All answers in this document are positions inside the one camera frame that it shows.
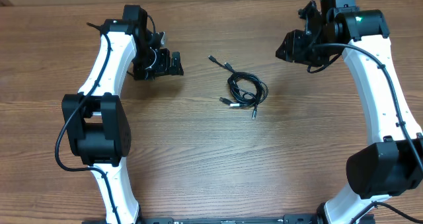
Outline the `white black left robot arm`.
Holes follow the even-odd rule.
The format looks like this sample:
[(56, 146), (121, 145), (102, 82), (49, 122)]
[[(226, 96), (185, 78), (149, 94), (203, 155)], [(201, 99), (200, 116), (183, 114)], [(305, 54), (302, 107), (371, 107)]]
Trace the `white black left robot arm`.
[(59, 157), (59, 146), (68, 137), (71, 152), (80, 157), (81, 172), (89, 171), (98, 184), (106, 217), (103, 223), (143, 223), (127, 168), (132, 134), (120, 95), (127, 75), (136, 81), (165, 75), (183, 75), (179, 52), (165, 47), (164, 32), (148, 30), (153, 19), (139, 5), (125, 5), (121, 19), (107, 19), (95, 28), (100, 48), (85, 83), (61, 102), (64, 125), (55, 144), (56, 163), (68, 172)]

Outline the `black usb cable white plug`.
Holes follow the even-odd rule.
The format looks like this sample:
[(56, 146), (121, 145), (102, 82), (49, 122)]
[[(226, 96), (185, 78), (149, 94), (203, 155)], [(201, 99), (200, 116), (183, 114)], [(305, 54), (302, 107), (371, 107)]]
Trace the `black usb cable white plug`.
[[(212, 61), (213, 63), (215, 63), (215, 64), (217, 64), (218, 66), (220, 66), (219, 64), (224, 64), (224, 63), (220, 63), (220, 62), (218, 62), (218, 60), (216, 60), (213, 56), (208, 56), (208, 59), (210, 60), (210, 61)], [(248, 92), (252, 92), (252, 93), (256, 93), (256, 89), (255, 89), (255, 87), (254, 87), (254, 85), (252, 84), (252, 83), (250, 83), (250, 82), (248, 82), (248, 81), (246, 81), (246, 80), (240, 80), (240, 81), (238, 81), (237, 82), (237, 84), (238, 84), (238, 86), (241, 88), (241, 89), (244, 89), (244, 90), (246, 90), (246, 91), (248, 91)]]

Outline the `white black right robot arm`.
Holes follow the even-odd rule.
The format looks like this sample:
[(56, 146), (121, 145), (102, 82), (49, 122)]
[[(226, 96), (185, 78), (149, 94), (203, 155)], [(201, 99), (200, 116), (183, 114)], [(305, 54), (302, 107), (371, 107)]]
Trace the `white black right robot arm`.
[(303, 30), (289, 32), (279, 59), (318, 73), (342, 58), (364, 111), (367, 146), (348, 158), (347, 184), (321, 204), (324, 223), (369, 223), (368, 212), (422, 181), (422, 128), (406, 103), (383, 13), (354, 5), (309, 2), (298, 11)]

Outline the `black usb cable silver plug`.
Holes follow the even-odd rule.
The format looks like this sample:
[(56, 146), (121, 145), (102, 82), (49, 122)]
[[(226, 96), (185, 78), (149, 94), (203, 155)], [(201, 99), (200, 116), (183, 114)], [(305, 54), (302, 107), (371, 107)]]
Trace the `black usb cable silver plug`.
[[(258, 105), (267, 98), (268, 96), (268, 87), (262, 82), (256, 75), (252, 73), (239, 72), (235, 71), (230, 64), (225, 62), (224, 64), (219, 64), (223, 68), (232, 72), (232, 75), (228, 78), (227, 84), (229, 85), (229, 90), (235, 99), (235, 102), (227, 98), (221, 97), (219, 100), (233, 108), (244, 108), (244, 107), (253, 107), (252, 119), (256, 119)], [(246, 80), (252, 83), (256, 89), (256, 93), (248, 92), (244, 89), (241, 89), (237, 82), (240, 80)]]

